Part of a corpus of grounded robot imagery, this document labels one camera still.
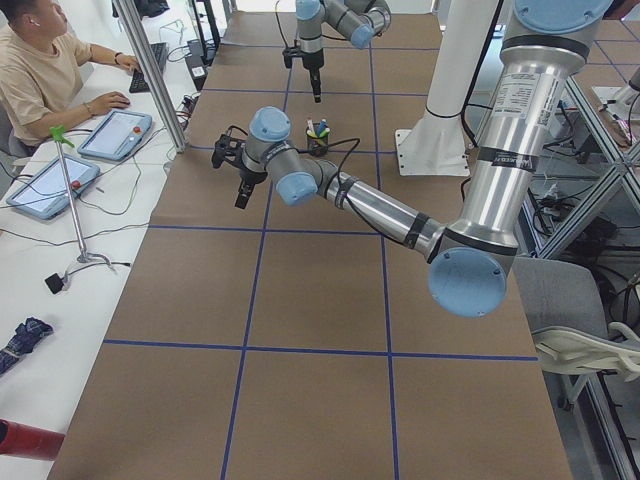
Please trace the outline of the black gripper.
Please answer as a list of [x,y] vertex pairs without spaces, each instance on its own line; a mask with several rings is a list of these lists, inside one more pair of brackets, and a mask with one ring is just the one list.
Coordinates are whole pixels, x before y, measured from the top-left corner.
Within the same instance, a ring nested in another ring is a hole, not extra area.
[[312,94],[315,103],[322,101],[322,87],[320,69],[324,66],[324,50],[319,49],[315,52],[301,52],[303,66],[309,71]]
[[268,178],[266,171],[254,172],[248,169],[239,171],[241,184],[238,188],[238,194],[235,200],[235,207],[245,209],[257,184],[264,182]]

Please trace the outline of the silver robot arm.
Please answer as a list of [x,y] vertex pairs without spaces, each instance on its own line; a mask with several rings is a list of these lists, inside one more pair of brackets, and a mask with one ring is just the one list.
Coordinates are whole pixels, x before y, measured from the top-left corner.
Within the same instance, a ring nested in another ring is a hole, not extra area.
[[503,72],[456,220],[440,224],[338,165],[304,157],[290,141],[289,118],[272,106],[255,113],[237,144],[236,206],[245,207],[264,180],[289,206],[321,196],[421,253],[429,264],[429,290],[442,308],[463,317],[492,312],[506,294],[518,250],[514,224],[551,117],[567,79],[584,66],[608,9],[606,1],[514,3],[500,52]]
[[390,27],[391,11],[386,1],[300,0],[295,2],[295,8],[298,39],[283,52],[285,66],[291,68],[293,58],[302,59],[309,72],[314,102],[320,103],[323,25],[331,26],[355,48],[364,49],[374,36]]

